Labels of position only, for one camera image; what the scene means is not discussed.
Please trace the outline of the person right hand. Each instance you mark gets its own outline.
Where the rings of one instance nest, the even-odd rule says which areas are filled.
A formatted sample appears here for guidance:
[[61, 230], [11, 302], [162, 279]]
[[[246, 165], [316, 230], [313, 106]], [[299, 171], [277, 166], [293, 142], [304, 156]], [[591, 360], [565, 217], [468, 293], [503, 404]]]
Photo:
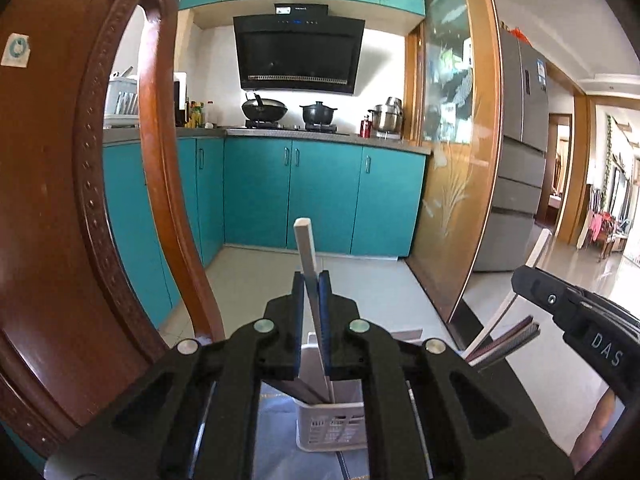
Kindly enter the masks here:
[[605, 439], [605, 428], [614, 416], [615, 407], [616, 395], [611, 388], [608, 388], [601, 396], [587, 426], [577, 437], [572, 452], [570, 452], [570, 461], [575, 472], [580, 471], [602, 445]]

